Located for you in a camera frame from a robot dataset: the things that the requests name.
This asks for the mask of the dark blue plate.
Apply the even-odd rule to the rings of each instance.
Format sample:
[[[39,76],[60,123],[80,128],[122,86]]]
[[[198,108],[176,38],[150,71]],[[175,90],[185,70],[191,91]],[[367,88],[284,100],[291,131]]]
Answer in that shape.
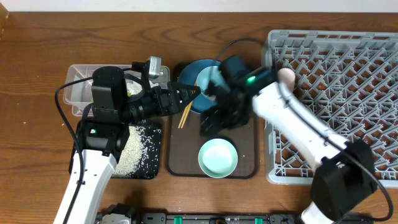
[[[221,62],[214,61],[210,59],[198,60],[188,64],[181,72],[178,77],[178,82],[187,84],[187,85],[194,85],[196,84],[198,74],[206,67],[210,66],[218,66]],[[218,87],[222,87],[227,93],[231,91],[230,87],[227,85],[220,86],[215,85]],[[211,108],[212,106],[216,106],[217,102],[216,99],[214,101],[205,98],[202,93],[200,93],[193,101],[191,111],[196,114],[201,114],[202,112],[206,111],[207,109]]]

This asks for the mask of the white tissue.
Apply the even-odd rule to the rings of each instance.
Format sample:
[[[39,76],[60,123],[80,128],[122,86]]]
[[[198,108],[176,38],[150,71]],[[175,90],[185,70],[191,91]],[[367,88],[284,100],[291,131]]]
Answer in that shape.
[[[136,96],[142,91],[142,86],[137,82],[127,82],[126,88],[128,97]]]

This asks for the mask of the light blue bowl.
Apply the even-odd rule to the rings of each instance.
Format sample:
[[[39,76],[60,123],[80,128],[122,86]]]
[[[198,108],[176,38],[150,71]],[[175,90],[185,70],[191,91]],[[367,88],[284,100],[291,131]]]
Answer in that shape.
[[[226,83],[220,71],[218,70],[218,66],[210,66],[204,68],[197,76],[196,84],[200,87],[202,95],[205,98],[214,101],[216,99],[215,96],[210,96],[206,90],[208,88],[209,82],[212,81],[215,85],[225,86]]]

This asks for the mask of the mint green bowl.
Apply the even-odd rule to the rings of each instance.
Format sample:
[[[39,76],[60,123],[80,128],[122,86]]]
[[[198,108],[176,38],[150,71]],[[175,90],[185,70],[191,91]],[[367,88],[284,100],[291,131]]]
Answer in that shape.
[[[211,139],[200,148],[198,164],[208,177],[222,179],[236,169],[238,152],[230,141],[221,138]]]

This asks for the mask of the pink cup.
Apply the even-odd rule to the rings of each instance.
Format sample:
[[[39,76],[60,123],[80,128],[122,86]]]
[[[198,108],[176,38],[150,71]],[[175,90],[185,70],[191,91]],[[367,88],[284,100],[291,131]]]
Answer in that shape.
[[[293,92],[295,87],[295,72],[290,68],[281,68],[277,72],[277,77],[280,82],[284,83],[290,92]]]

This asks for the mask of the pile of white rice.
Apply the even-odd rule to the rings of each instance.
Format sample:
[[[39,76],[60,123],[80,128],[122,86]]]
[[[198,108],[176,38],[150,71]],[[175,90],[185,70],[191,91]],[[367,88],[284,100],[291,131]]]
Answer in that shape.
[[[130,126],[130,136],[112,178],[153,179],[159,172],[162,129]]]

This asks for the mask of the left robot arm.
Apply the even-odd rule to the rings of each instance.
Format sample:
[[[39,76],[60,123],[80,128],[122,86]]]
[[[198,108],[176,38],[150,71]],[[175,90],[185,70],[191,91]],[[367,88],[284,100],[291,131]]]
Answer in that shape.
[[[81,121],[68,128],[74,144],[70,180],[55,223],[94,223],[104,190],[129,139],[129,127],[153,117],[182,112],[199,94],[196,85],[168,82],[151,86],[146,66],[105,66],[92,76],[93,102]]]

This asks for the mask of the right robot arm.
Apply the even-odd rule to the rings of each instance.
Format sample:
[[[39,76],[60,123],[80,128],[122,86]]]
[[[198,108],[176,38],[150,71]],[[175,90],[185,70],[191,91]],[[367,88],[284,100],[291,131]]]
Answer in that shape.
[[[306,109],[292,93],[292,69],[252,70],[234,55],[211,66],[208,79],[206,94],[217,103],[202,112],[201,135],[243,126],[255,113],[281,131],[313,170],[312,202],[302,223],[335,223],[377,190],[369,145],[349,141]]]

